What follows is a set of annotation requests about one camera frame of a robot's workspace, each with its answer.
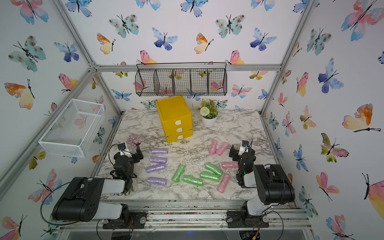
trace plastic bag roll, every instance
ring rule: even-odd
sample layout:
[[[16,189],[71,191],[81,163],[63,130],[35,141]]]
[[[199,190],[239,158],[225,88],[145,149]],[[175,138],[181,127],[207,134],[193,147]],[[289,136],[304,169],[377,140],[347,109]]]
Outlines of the plastic bag roll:
[[[218,150],[216,150],[217,155],[221,156],[225,150],[228,148],[229,144],[227,142],[222,142]]]
[[[220,180],[220,176],[209,173],[209,172],[201,172],[200,177],[203,179],[208,179],[208,180],[212,180],[215,182],[218,182]]]
[[[217,141],[212,140],[211,148],[209,149],[209,154],[214,155],[216,153]]]
[[[167,148],[152,148],[152,154],[168,154]]]
[[[220,192],[220,193],[224,193],[225,187],[229,183],[229,180],[230,180],[229,175],[225,174],[224,177],[223,177],[223,180],[221,180],[220,185],[217,187],[217,191]]]
[[[150,173],[150,172],[154,172],[154,171],[160,171],[160,170],[164,170],[165,169],[165,165],[164,163],[161,163],[161,164],[158,164],[158,165],[155,165],[155,166],[149,166],[145,169],[145,171],[147,173]]]
[[[149,159],[149,162],[156,162],[156,163],[164,163],[164,164],[166,164],[167,163],[167,158],[166,157],[154,157],[154,156],[152,156]]]
[[[222,162],[221,163],[222,168],[238,168],[237,162]]]
[[[221,170],[221,169],[218,168],[218,167],[215,167],[215,166],[214,166],[212,163],[210,163],[210,162],[206,164],[205,169],[207,169],[207,170],[213,172],[213,173],[216,174],[216,175],[219,175],[219,176],[223,175],[223,170]]]
[[[151,186],[153,186],[153,185],[165,186],[165,185],[167,185],[167,179],[158,178],[158,177],[149,177],[147,179],[147,183],[149,183],[149,185],[151,185]]]
[[[177,168],[175,175],[173,175],[172,181],[179,182],[181,175],[184,173],[185,167],[183,165],[179,165]]]
[[[183,181],[189,184],[196,185],[198,187],[201,187],[203,185],[203,180],[201,179],[196,179],[192,176],[184,175]]]

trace white flower pot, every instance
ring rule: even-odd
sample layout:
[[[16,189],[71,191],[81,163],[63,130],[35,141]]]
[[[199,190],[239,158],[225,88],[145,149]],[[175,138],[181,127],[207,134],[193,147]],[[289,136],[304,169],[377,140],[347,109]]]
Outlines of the white flower pot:
[[[217,117],[212,118],[212,119],[207,119],[201,116],[201,121],[203,122],[203,125],[205,127],[213,127],[216,123]]]

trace green roll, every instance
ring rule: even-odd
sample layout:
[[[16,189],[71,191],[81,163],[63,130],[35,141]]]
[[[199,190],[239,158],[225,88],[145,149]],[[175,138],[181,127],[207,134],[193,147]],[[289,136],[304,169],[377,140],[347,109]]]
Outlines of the green roll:
[[[212,173],[209,173],[209,172],[201,172],[200,173],[200,177],[203,178],[203,179],[208,179],[208,180],[212,180],[212,181],[215,181],[215,182],[218,182],[219,179],[220,179],[220,176],[212,174]]]
[[[209,170],[209,171],[212,171],[214,174],[216,175],[223,175],[223,170],[221,170],[220,168],[218,167],[215,167],[212,163],[207,163],[206,166],[205,166],[205,169]]]
[[[179,182],[181,175],[184,173],[185,167],[183,165],[179,165],[177,168],[175,175],[173,175],[172,181]]]
[[[201,187],[203,185],[203,180],[196,179],[192,176],[184,175],[183,181],[189,184],[196,185],[198,187]]]

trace teal butterfly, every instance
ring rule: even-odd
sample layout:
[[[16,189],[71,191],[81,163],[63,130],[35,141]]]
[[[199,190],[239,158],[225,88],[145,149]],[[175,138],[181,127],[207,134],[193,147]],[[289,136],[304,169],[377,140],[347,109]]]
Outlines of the teal butterfly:
[[[21,63],[22,67],[27,70],[37,71],[36,63],[37,59],[45,60],[45,53],[43,49],[39,46],[36,46],[36,38],[34,36],[29,36],[25,40],[24,47],[17,41],[19,46],[14,45],[17,48],[20,48],[22,51],[14,51],[8,55],[8,59],[14,61],[15,63]]]

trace potted plant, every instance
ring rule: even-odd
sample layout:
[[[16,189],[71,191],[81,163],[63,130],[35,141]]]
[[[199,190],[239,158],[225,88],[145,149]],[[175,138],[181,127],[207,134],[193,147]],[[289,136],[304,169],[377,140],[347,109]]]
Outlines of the potted plant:
[[[205,127],[213,127],[217,120],[217,109],[215,108],[214,101],[205,101],[202,99],[201,101],[201,108],[200,108],[200,115],[201,120],[203,122],[203,125]]]

